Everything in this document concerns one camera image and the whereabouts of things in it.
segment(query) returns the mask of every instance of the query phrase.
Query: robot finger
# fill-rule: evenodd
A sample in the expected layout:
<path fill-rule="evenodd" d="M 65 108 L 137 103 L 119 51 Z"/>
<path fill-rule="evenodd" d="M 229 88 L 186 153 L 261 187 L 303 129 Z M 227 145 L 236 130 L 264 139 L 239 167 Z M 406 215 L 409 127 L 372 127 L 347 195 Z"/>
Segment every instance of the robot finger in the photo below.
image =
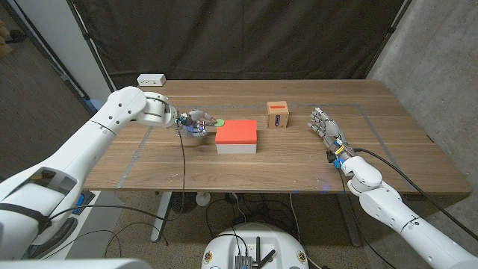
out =
<path fill-rule="evenodd" d="M 319 115 L 317 115 L 317 113 L 315 111 L 312 112 L 310 117 L 311 117 L 312 120 L 321 120 Z"/>
<path fill-rule="evenodd" d="M 325 133 L 320 126 L 316 126 L 315 124 L 309 123 L 308 127 L 314 130 L 314 132 L 316 132 L 320 137 L 324 137 Z"/>
<path fill-rule="evenodd" d="M 329 117 L 329 115 L 327 115 L 327 113 L 322 112 L 322 114 L 320 114 L 320 119 L 325 121 L 325 120 L 330 119 L 330 117 Z"/>
<path fill-rule="evenodd" d="M 312 121 L 312 125 L 316 126 L 317 128 L 319 128 L 322 131 L 325 131 L 325 129 L 326 129 L 326 125 L 322 121 L 320 121 L 320 122 Z"/>
<path fill-rule="evenodd" d="M 216 123 L 216 119 L 214 119 L 211 115 L 207 114 L 207 113 L 204 113 L 204 119 L 210 121 L 213 124 Z"/>
<path fill-rule="evenodd" d="M 193 137 L 196 138 L 196 137 L 203 137 L 205 135 L 207 135 L 207 131 L 205 129 L 198 129 L 198 128 L 195 128 L 194 129 L 194 132 L 192 133 Z"/>
<path fill-rule="evenodd" d="M 315 108 L 314 112 L 318 115 L 321 115 L 323 113 L 322 109 L 320 108 Z"/>
<path fill-rule="evenodd" d="M 315 118 L 315 120 L 312 120 L 312 122 L 316 125 L 324 129 L 326 127 L 326 124 L 324 123 L 323 120 L 319 120 L 318 118 Z"/>
<path fill-rule="evenodd" d="M 214 126 L 214 124 L 216 123 L 216 121 L 214 120 L 214 122 L 210 122 L 210 121 L 198 121 L 198 125 L 201 125 L 201 126 Z"/>

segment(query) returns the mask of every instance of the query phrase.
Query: white box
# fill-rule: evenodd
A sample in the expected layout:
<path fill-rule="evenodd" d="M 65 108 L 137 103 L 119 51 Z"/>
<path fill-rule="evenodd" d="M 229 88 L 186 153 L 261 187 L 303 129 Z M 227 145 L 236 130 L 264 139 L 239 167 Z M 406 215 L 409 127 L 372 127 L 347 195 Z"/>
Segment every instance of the white box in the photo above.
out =
<path fill-rule="evenodd" d="M 166 77 L 164 74 L 141 74 L 136 80 L 140 86 L 163 86 Z"/>
<path fill-rule="evenodd" d="M 219 154 L 245 154 L 255 153 L 257 144 L 217 144 Z"/>

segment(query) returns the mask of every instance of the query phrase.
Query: red lid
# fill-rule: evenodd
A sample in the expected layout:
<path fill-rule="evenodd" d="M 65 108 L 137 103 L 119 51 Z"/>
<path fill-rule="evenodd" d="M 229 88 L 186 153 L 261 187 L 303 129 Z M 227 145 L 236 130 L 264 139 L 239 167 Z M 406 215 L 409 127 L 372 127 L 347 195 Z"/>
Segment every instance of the red lid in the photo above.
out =
<path fill-rule="evenodd" d="M 256 144 L 257 127 L 255 120 L 225 120 L 217 127 L 216 144 Z"/>

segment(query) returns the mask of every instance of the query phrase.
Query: green object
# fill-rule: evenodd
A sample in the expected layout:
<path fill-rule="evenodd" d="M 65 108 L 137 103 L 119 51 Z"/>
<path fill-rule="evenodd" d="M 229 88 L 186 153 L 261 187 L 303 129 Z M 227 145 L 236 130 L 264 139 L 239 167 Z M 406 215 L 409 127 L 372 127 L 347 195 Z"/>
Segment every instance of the green object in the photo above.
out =
<path fill-rule="evenodd" d="M 224 120 L 223 119 L 217 119 L 216 123 L 214 124 L 214 126 L 216 126 L 216 127 L 221 127 L 223 125 L 224 125 Z"/>

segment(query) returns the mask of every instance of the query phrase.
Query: gray wall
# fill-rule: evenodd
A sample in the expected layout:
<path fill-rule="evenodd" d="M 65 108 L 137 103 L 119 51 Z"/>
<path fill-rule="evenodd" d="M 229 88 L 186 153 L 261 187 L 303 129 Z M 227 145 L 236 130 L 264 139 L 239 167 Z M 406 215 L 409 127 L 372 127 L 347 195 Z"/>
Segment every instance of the gray wall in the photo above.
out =
<path fill-rule="evenodd" d="M 382 81 L 478 189 L 478 1 L 414 0 L 367 78 Z M 448 210 L 477 232 L 477 205 L 474 191 Z M 478 254 L 478 243 L 445 216 L 426 219 Z M 405 260 L 395 265 L 420 267 Z"/>

